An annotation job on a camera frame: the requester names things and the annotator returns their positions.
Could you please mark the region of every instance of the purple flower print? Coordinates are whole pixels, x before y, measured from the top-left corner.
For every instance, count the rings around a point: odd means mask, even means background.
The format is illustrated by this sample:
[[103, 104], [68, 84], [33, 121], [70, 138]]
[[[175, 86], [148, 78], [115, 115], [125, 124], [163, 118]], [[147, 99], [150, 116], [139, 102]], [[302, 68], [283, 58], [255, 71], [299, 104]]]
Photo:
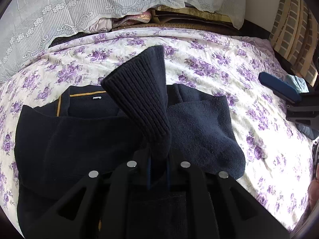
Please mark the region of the purple flower print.
[[285, 169], [285, 166], [287, 164], [287, 160], [284, 157], [283, 154], [280, 154], [276, 156], [276, 159], [273, 161], [274, 166], [277, 166], [277, 168], [280, 170], [280, 172], [283, 172]]
[[280, 204], [279, 204], [279, 202], [277, 202], [277, 203], [276, 203], [276, 212], [278, 212], [279, 207], [280, 207]]
[[270, 104], [272, 104], [272, 97], [266, 93], [262, 93], [261, 96], [268, 101]]
[[248, 111], [246, 111], [246, 114], [250, 116], [250, 118], [253, 121], [259, 122], [258, 124], [259, 130], [269, 129], [268, 118], [267, 118], [267, 115], [269, 115], [269, 111], [266, 108], [259, 106], [257, 104], [257, 101], [253, 103], [253, 107], [254, 109], [251, 107], [248, 107]]
[[187, 66], [194, 71], [195, 74], [199, 76], [209, 76], [213, 77], [217, 74], [218, 69], [209, 63], [206, 63], [202, 59], [197, 59], [193, 56], [190, 56], [185, 59]]
[[200, 34], [200, 36], [203, 37], [203, 40], [205, 40], [205, 41], [213, 42], [216, 44], [221, 44], [221, 42], [219, 41], [219, 37], [216, 34], [208, 33], [208, 32], [199, 33], [199, 34]]
[[45, 68], [45, 71], [46, 71], [46, 72], [53, 72], [58, 65], [59, 65], [59, 63], [54, 63], [54, 64], [52, 64], [52, 65], [48, 65], [48, 66]]
[[4, 184], [7, 183], [7, 178], [4, 173], [1, 171], [2, 163], [0, 163], [0, 194], [4, 193]]
[[205, 46], [198, 43], [197, 40], [193, 40], [190, 42], [190, 47], [193, 48], [193, 49], [196, 49], [196, 50], [204, 50], [205, 49]]
[[223, 80], [224, 84], [229, 82], [229, 74], [221, 71], [221, 79]]
[[174, 43], [178, 42], [178, 40], [180, 40], [177, 37], [172, 37], [172, 36], [167, 36], [167, 37], [170, 38], [170, 43], [172, 43], [172, 44], [174, 44]]
[[2, 150], [5, 151], [6, 155], [10, 155], [9, 152], [13, 150], [14, 143], [12, 142], [12, 132], [7, 134], [4, 137], [3, 143], [2, 143]]
[[48, 65], [49, 63], [50, 63], [50, 60], [47, 59], [47, 61], [43, 62], [41, 65], [42, 65], [42, 66], [46, 66], [46, 65]]
[[136, 56], [136, 52], [132, 52], [128, 54], [127, 56], [121, 57], [121, 56], [116, 56], [118, 62], [114, 63], [116, 67], [119, 67], [120, 65], [124, 64], [126, 61], [130, 60], [132, 57]]
[[17, 101], [11, 104], [10, 113], [16, 116], [22, 110], [23, 103], [21, 101]]
[[120, 57], [120, 56], [116, 56], [118, 62], [117, 63], [114, 63], [114, 65], [116, 67], [119, 67], [120, 65], [124, 64], [127, 60], [123, 57]]
[[104, 49], [104, 48], [98, 48], [92, 51], [91, 54], [88, 54], [87, 57], [91, 57], [91, 62], [94, 61], [102, 61], [106, 60], [111, 53], [113, 52], [113, 49]]
[[137, 36], [136, 31], [128, 31], [128, 32], [121, 32], [120, 34], [116, 35], [116, 38], [124, 38], [124, 37], [134, 37]]
[[226, 41], [226, 42], [224, 42], [223, 50], [227, 50], [227, 49], [229, 48], [229, 46], [230, 46], [230, 39], [229, 39], [229, 38], [227, 38], [227, 41]]
[[304, 196], [300, 201], [300, 207], [305, 207], [307, 204], [306, 196]]
[[278, 131], [278, 125], [277, 125], [276, 121], [277, 121], [277, 119], [274, 118], [274, 122], [272, 122], [272, 126], [274, 127], [274, 129], [276, 131]]
[[178, 32], [181, 32], [181, 33], [191, 33], [191, 32], [195, 32], [195, 30], [193, 29], [187, 29], [187, 28], [182, 28], [182, 29], [178, 29], [178, 28], [172, 28], [171, 30], [175, 30]]
[[7, 207], [7, 203], [9, 202], [9, 197], [12, 197], [12, 192], [6, 191], [6, 193], [4, 193], [4, 195], [3, 195], [3, 201], [4, 201], [3, 206], [4, 207]]
[[262, 193], [262, 192], [258, 193], [258, 195], [257, 195], [257, 197], [256, 197], [256, 200], [257, 200], [261, 205], [263, 205], [264, 207], [266, 207], [266, 204], [267, 204], [267, 202], [268, 202], [266, 194], [264, 194], [264, 193]]
[[258, 185], [260, 188], [264, 187], [264, 183], [265, 183], [265, 178], [260, 177], [259, 181], [258, 181]]
[[286, 102], [284, 100], [280, 99], [278, 107], [283, 111], [283, 113], [287, 113]]
[[26, 75], [30, 71], [29, 68], [25, 68], [22, 70], [21, 75]]
[[212, 57], [216, 58], [217, 63], [221, 66], [228, 66], [231, 62], [230, 57], [227, 57], [220, 52], [215, 52], [214, 54], [212, 54]]
[[260, 69], [260, 63], [258, 62], [258, 60], [256, 59], [251, 59], [249, 61], [249, 63], [251, 64], [251, 66], [255, 69], [255, 70], [259, 70]]
[[249, 83], [245, 83], [243, 80], [239, 80], [244, 85], [244, 90], [248, 89], [251, 90], [252, 87]]
[[42, 56], [44, 55], [44, 54], [46, 54], [47, 53], [47, 51], [46, 50], [42, 50], [41, 52], [39, 52], [37, 55], [36, 55], [36, 61], [40, 61], [40, 60], [42, 60]]
[[251, 47], [251, 44], [243, 41], [242, 44], [241, 44], [242, 47]]
[[297, 207], [297, 200], [295, 199], [295, 195], [292, 193], [290, 196], [291, 205], [288, 207], [288, 213], [291, 213]]
[[184, 72], [182, 72], [179, 76], [178, 76], [178, 82], [177, 83], [182, 83], [186, 86], [189, 86], [191, 88], [196, 88], [195, 83], [193, 83], [192, 81], [190, 81], [187, 77], [187, 75], [185, 75]]
[[13, 87], [14, 87], [15, 83], [16, 83], [15, 79], [13, 79], [13, 80], [10, 81], [10, 83], [9, 83], [9, 85], [8, 85], [8, 87], [7, 87], [7, 90], [6, 90], [6, 92], [5, 92], [6, 94], [12, 93]]
[[62, 69], [56, 74], [57, 83], [74, 81], [75, 84], [78, 84], [81, 81], [82, 76], [78, 76], [78, 72], [82, 70], [82, 65], [76, 65], [75, 62], [74, 60], [62, 66]]
[[0, 115], [0, 135], [2, 135], [3, 133], [5, 119], [6, 119], [6, 112]]
[[238, 55], [238, 56], [242, 56], [242, 57], [246, 57], [246, 56], [247, 56], [247, 53], [246, 53], [245, 50], [238, 49], [237, 55]]
[[104, 80], [105, 76], [98, 78], [98, 85], [101, 85], [101, 82]]
[[224, 92], [224, 91], [223, 92], [217, 92], [217, 93], [214, 93], [213, 95], [217, 96], [217, 97], [226, 95], [229, 107], [235, 106], [236, 102], [238, 102], [238, 98], [237, 98], [236, 94], [230, 94], [229, 92]]
[[303, 134], [300, 131], [297, 131], [297, 139], [303, 141], [305, 138], [303, 136]]
[[65, 49], [62, 49], [60, 51], [57, 51], [57, 52], [54, 52], [53, 55], [66, 55], [72, 48], [65, 48]]
[[312, 158], [309, 158], [308, 161], [309, 161], [309, 173], [312, 173], [314, 170], [314, 163], [312, 161]]
[[160, 28], [157, 28], [157, 30], [155, 32], [153, 32], [153, 35], [154, 36], [160, 36], [160, 33], [162, 33], [162, 31], [164, 30], [169, 30], [169, 28], [167, 27], [160, 27]]
[[15, 179], [18, 179], [19, 177], [19, 172], [18, 172], [18, 168], [17, 168], [17, 163], [16, 162], [13, 162], [11, 165], [9, 165], [9, 168], [11, 170], [13, 170], [13, 177]]
[[98, 35], [93, 35], [92, 38], [95, 41], [95, 43], [97, 43], [97, 42], [104, 40], [106, 38], [106, 33], [100, 33]]
[[166, 56], [172, 56], [175, 54], [176, 51], [178, 51], [178, 49], [173, 48], [173, 47], [168, 46], [168, 45], [163, 45], [163, 47], [164, 47], [164, 54]]
[[0, 86], [0, 96], [2, 95], [3, 91], [4, 91], [4, 85]]
[[12, 101], [13, 98], [17, 95], [18, 88], [19, 88], [19, 87], [16, 87], [16, 88], [14, 89], [14, 91], [11, 93], [10, 101]]
[[287, 136], [289, 136], [291, 138], [293, 136], [293, 132], [292, 132], [291, 126], [285, 120], [284, 120], [284, 123], [285, 123], [285, 126], [287, 128]]
[[136, 45], [141, 45], [141, 46], [145, 46], [144, 40], [142, 40], [141, 38], [135, 37], [133, 39], [129, 39], [127, 42], [127, 45], [129, 46], [136, 46]]
[[245, 64], [240, 65], [237, 68], [237, 72], [243, 76], [247, 81], [257, 82], [257, 77], [254, 75], [252, 71], [245, 67]]
[[84, 54], [85, 53], [85, 47], [82, 46], [82, 47], [79, 47], [79, 48], [75, 49], [74, 52], [73, 52], [73, 55], [76, 56], [79, 53]]
[[264, 65], [265, 65], [266, 69], [271, 69], [272, 71], [274, 71], [273, 75], [276, 75], [278, 78], [283, 80], [282, 79], [283, 74], [282, 73], [280, 73], [280, 74], [278, 73], [278, 70], [281, 69], [281, 66], [278, 63], [276, 63], [273, 59], [271, 59], [270, 57], [266, 57], [266, 59], [264, 60]]
[[37, 88], [38, 84], [36, 83], [36, 80], [39, 79], [39, 75], [37, 74], [37, 72], [38, 70], [25, 77], [22, 88], [26, 88], [30, 91], [33, 91], [35, 88]]
[[48, 96], [51, 94], [52, 88], [50, 88], [50, 84], [48, 84], [42, 92], [38, 93], [38, 96], [35, 98], [36, 100], [46, 100]]
[[257, 140], [252, 132], [248, 133], [248, 136], [246, 136], [246, 141], [249, 146], [247, 157], [250, 162], [253, 162], [254, 159], [260, 160], [265, 159], [265, 153], [264, 153], [264, 142], [260, 139]]
[[271, 195], [276, 194], [275, 186], [268, 186], [267, 192], [270, 193]]

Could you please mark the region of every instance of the navy fabric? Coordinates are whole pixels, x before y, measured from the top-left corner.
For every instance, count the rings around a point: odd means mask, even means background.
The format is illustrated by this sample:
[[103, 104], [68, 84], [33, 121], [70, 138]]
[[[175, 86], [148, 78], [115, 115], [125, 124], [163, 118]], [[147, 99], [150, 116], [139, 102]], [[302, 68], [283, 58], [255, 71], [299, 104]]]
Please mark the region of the navy fabric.
[[[151, 149], [152, 168], [179, 151], [209, 173], [224, 170], [235, 179], [243, 175], [245, 157], [233, 134], [226, 97], [182, 84], [166, 86], [163, 58], [162, 47], [145, 50], [102, 82], [107, 93], [97, 86], [69, 87], [60, 97], [58, 116], [59, 100], [34, 109], [23, 106], [15, 146], [23, 233], [89, 171], [112, 171], [145, 146]], [[71, 96], [92, 92], [99, 93]], [[185, 200], [183, 193], [170, 192], [133, 197], [129, 208], [140, 206], [152, 216], [162, 209], [159, 224], [171, 222], [165, 229], [157, 226], [160, 231], [138, 216], [128, 224], [147, 227], [148, 236], [140, 238], [185, 238]]]

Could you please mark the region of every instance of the white lace curtain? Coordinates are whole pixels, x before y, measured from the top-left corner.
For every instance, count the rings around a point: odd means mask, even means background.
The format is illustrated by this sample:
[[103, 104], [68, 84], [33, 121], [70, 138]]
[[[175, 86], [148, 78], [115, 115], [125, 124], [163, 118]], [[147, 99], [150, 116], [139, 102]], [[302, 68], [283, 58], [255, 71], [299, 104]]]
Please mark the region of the white lace curtain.
[[101, 17], [135, 15], [158, 4], [184, 8], [184, 2], [228, 15], [238, 29], [243, 24], [246, 0], [12, 0], [0, 20], [0, 84], [58, 36], [84, 31]]

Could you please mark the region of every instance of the bed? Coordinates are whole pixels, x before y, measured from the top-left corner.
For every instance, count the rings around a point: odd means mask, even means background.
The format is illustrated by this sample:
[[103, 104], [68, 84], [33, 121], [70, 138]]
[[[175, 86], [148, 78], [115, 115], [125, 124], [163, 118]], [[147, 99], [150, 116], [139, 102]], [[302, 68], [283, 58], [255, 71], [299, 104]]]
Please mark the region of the bed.
[[246, 158], [238, 182], [292, 230], [307, 206], [312, 142], [285, 120], [284, 101], [257, 79], [262, 71], [281, 79], [286, 75], [269, 41], [169, 28], [126, 29], [54, 46], [0, 87], [0, 203], [13, 225], [19, 229], [14, 144], [22, 105], [45, 105], [70, 85], [99, 85], [117, 66], [153, 45], [164, 46], [167, 84], [227, 96]]

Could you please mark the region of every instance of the gold trim stripe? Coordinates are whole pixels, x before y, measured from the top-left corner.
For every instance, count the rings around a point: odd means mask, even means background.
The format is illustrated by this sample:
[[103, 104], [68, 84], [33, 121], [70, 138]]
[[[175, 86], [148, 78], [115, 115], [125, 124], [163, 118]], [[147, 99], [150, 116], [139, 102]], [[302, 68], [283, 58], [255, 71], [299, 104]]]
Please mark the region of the gold trim stripe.
[[57, 110], [57, 112], [56, 112], [56, 116], [57, 116], [57, 117], [60, 115], [60, 108], [61, 108], [61, 96], [59, 97], [58, 110]]
[[98, 94], [98, 93], [106, 93], [106, 91], [97, 91], [97, 92], [87, 92], [87, 93], [70, 94], [70, 97], [93, 95], [93, 94]]

